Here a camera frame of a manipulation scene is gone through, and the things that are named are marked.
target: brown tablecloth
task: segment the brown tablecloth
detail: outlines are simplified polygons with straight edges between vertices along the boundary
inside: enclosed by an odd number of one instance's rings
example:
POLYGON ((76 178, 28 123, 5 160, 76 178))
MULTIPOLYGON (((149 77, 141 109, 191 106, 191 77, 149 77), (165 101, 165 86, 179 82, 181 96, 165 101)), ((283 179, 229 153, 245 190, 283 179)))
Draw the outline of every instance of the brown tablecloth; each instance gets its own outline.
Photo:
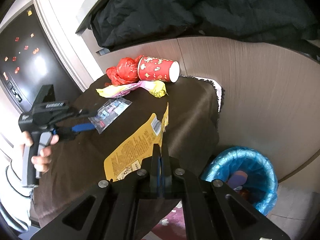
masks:
MULTIPOLYGON (((109 82, 106 75, 95 81, 74 103, 78 109, 94 109, 108 99, 95 89, 109 82)), ((169 126, 166 128, 170 156, 178 158, 184 169, 199 175, 218 140, 218 103, 214 87, 205 81, 180 77, 166 83, 168 95, 155 98, 143 88, 124 98, 132 104, 101 135, 96 130, 79 134, 75 140, 52 147, 50 171, 42 176, 34 190, 34 207, 43 227, 94 183, 105 179, 103 162, 124 140, 156 113, 162 119, 169 102, 169 126)), ((66 120, 60 125, 73 126, 88 119, 66 120)), ((178 201, 144 200, 140 204, 136 239, 147 234, 178 201)))

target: metal screw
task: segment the metal screw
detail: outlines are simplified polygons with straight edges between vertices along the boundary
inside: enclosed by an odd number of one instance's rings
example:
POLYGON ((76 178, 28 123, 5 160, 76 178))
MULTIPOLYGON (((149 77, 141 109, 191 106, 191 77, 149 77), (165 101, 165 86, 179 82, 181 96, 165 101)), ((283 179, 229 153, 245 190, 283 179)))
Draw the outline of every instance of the metal screw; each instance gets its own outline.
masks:
POLYGON ((222 182, 222 180, 220 180, 220 179, 214 179, 214 180, 212 181, 212 184, 213 184, 215 187, 222 187, 223 182, 222 182))
POLYGON ((147 174, 147 171, 145 169, 139 169, 139 170, 137 170, 137 174, 139 176, 144 176, 147 174))
POLYGON ((183 175, 185 173, 184 169, 182 169, 182 168, 177 168, 174 172, 177 175, 183 175))
POLYGON ((109 182, 107 180, 101 180, 98 183, 99 187, 108 187, 108 185, 109 185, 109 182))

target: paper cup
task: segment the paper cup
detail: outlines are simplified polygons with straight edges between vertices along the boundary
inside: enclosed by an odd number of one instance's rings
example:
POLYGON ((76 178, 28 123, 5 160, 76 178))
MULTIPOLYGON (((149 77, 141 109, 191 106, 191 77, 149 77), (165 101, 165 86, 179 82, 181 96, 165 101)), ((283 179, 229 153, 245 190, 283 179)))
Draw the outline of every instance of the paper cup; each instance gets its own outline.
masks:
POLYGON ((157 57, 142 57, 138 64, 140 80, 176 82, 180 74, 177 61, 157 57))

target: trash can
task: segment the trash can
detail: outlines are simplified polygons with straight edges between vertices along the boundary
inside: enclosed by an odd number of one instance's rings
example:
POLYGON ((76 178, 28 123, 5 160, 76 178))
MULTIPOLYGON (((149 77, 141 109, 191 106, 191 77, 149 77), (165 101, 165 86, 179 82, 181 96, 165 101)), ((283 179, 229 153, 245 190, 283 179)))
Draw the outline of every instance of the trash can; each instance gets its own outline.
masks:
POLYGON ((227 149, 206 167, 201 179, 227 181, 236 171, 247 173, 243 188, 250 192, 248 201, 266 216, 276 204, 278 181, 271 162, 258 151, 238 146, 227 149))

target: crumpled plastic bag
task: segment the crumpled plastic bag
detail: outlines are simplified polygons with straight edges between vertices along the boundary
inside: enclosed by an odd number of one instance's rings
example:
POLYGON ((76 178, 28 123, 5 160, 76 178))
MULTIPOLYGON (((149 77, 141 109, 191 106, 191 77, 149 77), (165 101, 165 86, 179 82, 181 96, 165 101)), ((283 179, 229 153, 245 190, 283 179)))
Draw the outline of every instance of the crumpled plastic bag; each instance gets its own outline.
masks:
POLYGON ((122 58, 116 67, 110 67, 106 70, 108 77, 114 86, 127 85, 139 80, 138 64, 143 56, 136 59, 125 57, 122 58))
POLYGON ((269 159, 258 151, 239 146, 227 149, 207 166, 201 179, 225 182, 235 171, 248 174, 243 188, 250 191, 253 207, 266 216, 276 205, 278 180, 269 159))
POLYGON ((137 89, 138 87, 142 87, 145 90, 149 91, 149 93, 156 98, 163 97, 165 94, 167 94, 165 84, 160 80, 139 81, 138 83, 120 86, 110 85, 103 89, 97 89, 97 92, 104 98, 119 98, 129 94, 131 91, 137 89))

